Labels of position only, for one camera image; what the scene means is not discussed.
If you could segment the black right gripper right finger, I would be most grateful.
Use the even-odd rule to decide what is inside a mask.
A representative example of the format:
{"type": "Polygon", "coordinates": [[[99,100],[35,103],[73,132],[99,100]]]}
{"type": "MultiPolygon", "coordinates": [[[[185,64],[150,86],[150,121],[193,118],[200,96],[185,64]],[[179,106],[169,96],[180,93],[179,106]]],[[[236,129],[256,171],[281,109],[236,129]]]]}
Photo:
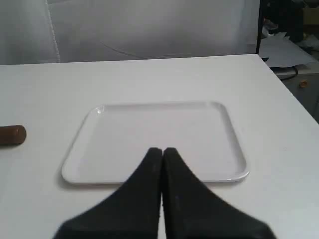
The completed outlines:
{"type": "Polygon", "coordinates": [[[274,239],[264,222],[210,191],[175,148],[163,153],[162,199],[168,239],[274,239]]]}

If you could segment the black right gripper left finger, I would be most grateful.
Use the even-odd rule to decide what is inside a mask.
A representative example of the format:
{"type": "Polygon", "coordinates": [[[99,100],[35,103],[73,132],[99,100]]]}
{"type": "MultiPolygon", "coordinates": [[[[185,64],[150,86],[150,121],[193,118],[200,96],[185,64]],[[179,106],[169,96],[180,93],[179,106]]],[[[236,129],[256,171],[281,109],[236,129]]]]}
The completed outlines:
{"type": "Polygon", "coordinates": [[[65,221],[56,239],[156,239],[162,150],[150,148],[140,165],[112,195],[65,221]]]}

